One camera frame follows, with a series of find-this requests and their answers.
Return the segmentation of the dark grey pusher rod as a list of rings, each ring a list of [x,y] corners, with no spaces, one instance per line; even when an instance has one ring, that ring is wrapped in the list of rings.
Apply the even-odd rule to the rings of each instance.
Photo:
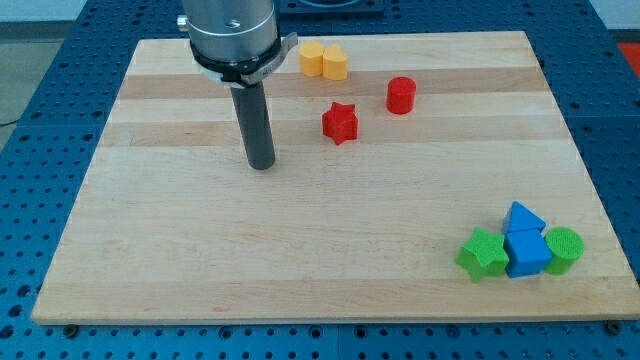
[[[275,163],[275,148],[264,85],[232,88],[231,94],[248,163],[253,169],[267,170]]]

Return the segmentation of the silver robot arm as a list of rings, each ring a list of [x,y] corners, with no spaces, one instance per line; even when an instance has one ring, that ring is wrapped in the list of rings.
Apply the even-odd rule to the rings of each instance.
[[[177,26],[189,35],[200,70],[230,88],[249,165],[266,170],[275,147],[263,80],[298,44],[282,36],[272,0],[183,0]]]

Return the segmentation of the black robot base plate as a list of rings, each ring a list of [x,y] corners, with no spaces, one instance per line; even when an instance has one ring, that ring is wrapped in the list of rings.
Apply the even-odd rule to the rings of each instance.
[[[275,0],[281,16],[380,15],[385,0]]]

